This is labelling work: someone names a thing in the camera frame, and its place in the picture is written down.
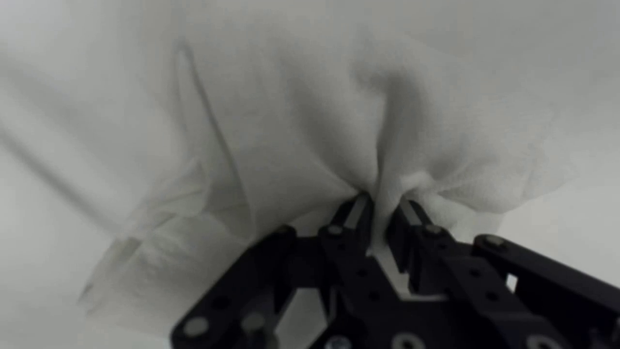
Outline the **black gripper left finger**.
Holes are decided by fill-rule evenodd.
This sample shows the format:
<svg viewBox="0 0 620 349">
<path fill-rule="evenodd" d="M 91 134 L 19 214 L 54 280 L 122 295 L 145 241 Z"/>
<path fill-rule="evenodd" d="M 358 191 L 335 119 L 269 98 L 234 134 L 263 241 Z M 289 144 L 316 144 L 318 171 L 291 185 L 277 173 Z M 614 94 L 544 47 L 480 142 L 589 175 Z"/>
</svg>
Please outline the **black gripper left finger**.
<svg viewBox="0 0 620 349">
<path fill-rule="evenodd" d="M 170 332 L 172 349 L 279 349 L 275 330 L 298 290 L 329 293 L 335 266 L 368 249 L 368 193 L 337 206 L 312 237 L 281 226 L 260 239 L 200 297 Z"/>
</svg>

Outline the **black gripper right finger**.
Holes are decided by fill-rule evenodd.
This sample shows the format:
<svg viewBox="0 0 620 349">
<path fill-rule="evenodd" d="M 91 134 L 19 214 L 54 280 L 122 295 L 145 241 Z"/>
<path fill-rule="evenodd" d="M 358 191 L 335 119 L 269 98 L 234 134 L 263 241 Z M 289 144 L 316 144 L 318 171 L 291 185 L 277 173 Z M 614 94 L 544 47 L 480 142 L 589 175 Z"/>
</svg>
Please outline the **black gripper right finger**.
<svg viewBox="0 0 620 349">
<path fill-rule="evenodd" d="M 403 200 L 387 247 L 413 293 L 446 297 L 488 349 L 620 349 L 620 290 L 498 235 L 459 243 Z"/>
</svg>

